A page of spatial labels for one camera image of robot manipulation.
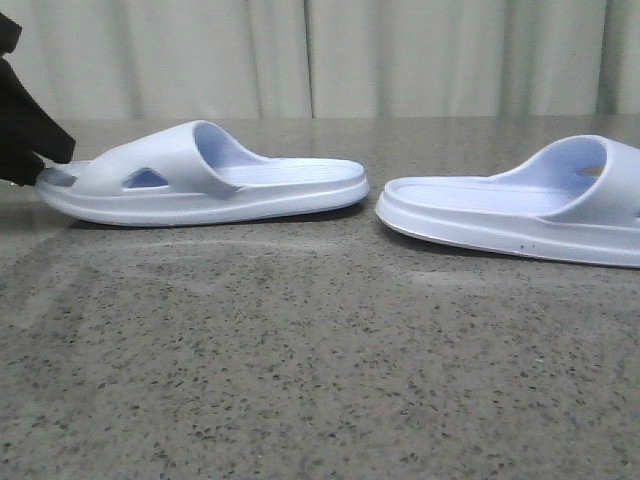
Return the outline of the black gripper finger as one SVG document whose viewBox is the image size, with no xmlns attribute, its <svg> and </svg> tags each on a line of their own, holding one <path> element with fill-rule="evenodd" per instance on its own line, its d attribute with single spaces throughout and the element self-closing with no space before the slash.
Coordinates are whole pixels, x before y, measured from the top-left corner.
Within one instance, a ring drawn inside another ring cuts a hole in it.
<svg viewBox="0 0 640 480">
<path fill-rule="evenodd" d="M 18 185 L 33 185 L 44 162 L 29 139 L 39 107 L 23 87 L 10 64 L 1 60 L 1 178 Z"/>
<path fill-rule="evenodd" d="M 1 58 L 1 160 L 38 154 L 56 163 L 72 159 L 76 142 L 33 99 Z"/>
</svg>

